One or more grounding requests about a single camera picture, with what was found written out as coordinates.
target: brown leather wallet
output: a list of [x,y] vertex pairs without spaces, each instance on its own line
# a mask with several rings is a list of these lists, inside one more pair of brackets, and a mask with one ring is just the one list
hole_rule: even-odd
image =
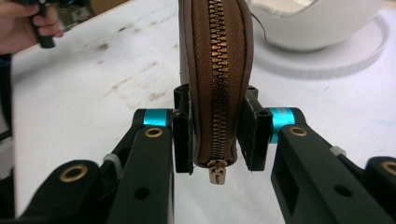
[[180,80],[190,83],[194,163],[224,184],[236,162],[236,130],[253,61],[245,0],[179,0]]

